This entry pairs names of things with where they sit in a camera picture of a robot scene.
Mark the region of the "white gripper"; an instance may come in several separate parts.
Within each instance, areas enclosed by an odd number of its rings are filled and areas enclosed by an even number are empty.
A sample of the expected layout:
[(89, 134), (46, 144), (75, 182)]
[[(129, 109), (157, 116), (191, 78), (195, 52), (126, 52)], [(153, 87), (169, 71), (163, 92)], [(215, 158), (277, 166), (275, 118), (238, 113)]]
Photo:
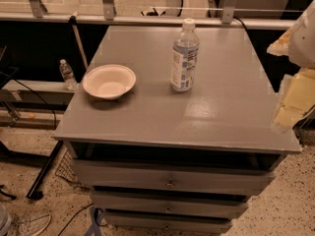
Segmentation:
[(303, 67), (294, 76), (285, 75), (281, 82), (271, 129), (283, 134), (305, 119), (315, 106), (315, 0), (292, 29), (269, 45), (267, 52), (288, 55), (291, 63)]

